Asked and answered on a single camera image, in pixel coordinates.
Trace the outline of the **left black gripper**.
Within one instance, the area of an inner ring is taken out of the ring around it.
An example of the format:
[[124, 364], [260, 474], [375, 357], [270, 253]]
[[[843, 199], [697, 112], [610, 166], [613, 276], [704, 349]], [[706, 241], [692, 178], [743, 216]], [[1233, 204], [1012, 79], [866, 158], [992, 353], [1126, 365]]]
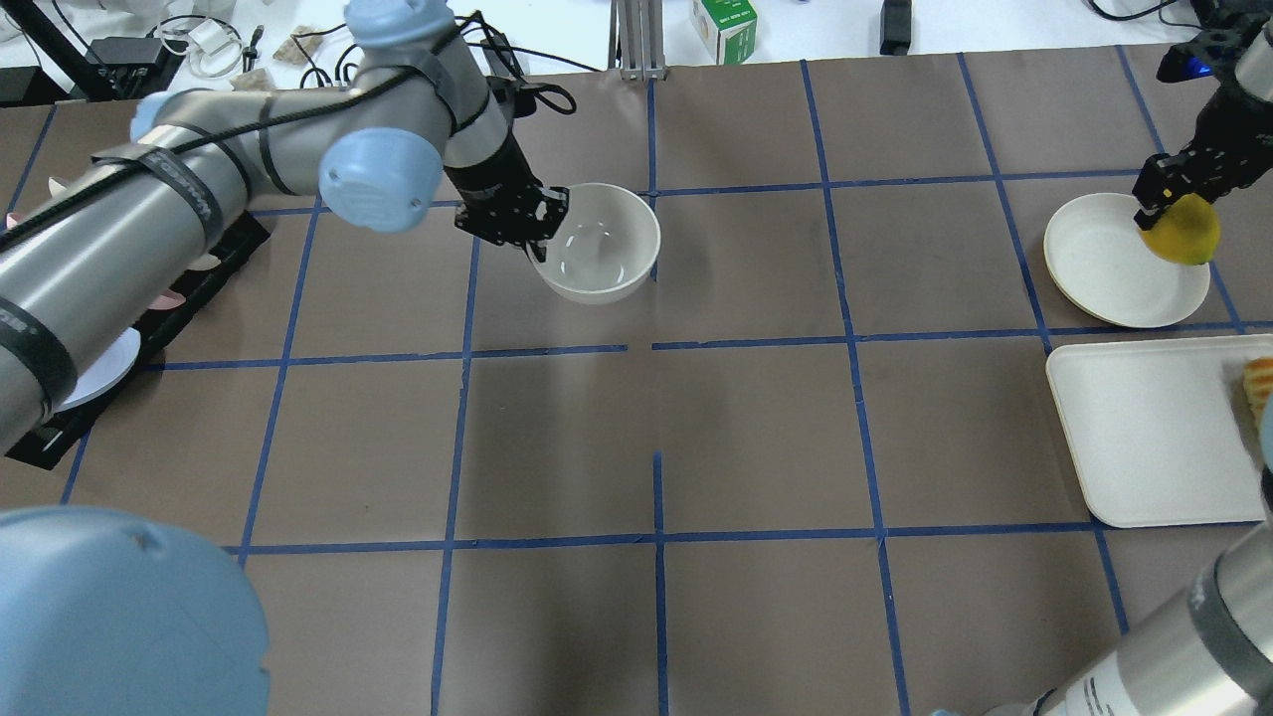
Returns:
[[570, 190], [550, 186], [531, 169], [521, 149], [496, 149], [468, 166], [446, 159], [443, 172], [460, 195], [454, 226], [491, 245], [524, 248], [547, 262], [547, 248], [570, 206]]

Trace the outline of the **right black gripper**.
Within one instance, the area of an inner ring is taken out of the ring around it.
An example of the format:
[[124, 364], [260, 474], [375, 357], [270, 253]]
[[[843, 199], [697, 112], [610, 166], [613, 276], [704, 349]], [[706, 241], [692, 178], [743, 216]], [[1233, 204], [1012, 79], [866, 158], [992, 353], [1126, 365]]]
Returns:
[[1213, 204], [1253, 186], [1272, 166], [1272, 104], [1248, 94], [1216, 94], [1206, 102], [1192, 140], [1175, 154], [1150, 157], [1132, 195], [1134, 223], [1151, 231], [1183, 195]]

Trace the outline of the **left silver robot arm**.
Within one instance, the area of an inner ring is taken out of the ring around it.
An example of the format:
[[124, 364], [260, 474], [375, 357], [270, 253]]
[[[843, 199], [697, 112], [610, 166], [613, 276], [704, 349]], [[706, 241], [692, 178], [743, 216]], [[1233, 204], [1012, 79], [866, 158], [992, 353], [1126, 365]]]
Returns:
[[[569, 206], [532, 172], [446, 1], [350, 1], [351, 87], [148, 96], [131, 140], [3, 234], [3, 446], [41, 426], [261, 195], [418, 227], [442, 178], [460, 231], [544, 259]], [[5, 715], [264, 715], [269, 627], [236, 559], [118, 510], [3, 513]]]

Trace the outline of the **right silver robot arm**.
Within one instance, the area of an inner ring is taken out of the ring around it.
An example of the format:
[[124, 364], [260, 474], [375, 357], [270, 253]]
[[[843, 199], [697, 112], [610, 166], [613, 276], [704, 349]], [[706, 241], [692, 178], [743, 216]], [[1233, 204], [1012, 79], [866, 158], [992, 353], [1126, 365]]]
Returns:
[[[1270, 168], [1270, 22], [1203, 31], [1174, 45], [1164, 83], [1206, 68], [1218, 82], [1192, 140], [1151, 155], [1133, 218], [1108, 227], [1160, 265], [1203, 269], [1221, 240], [1214, 201]], [[1270, 517], [1214, 559], [1141, 626], [1060, 687], [997, 715], [1268, 715]]]

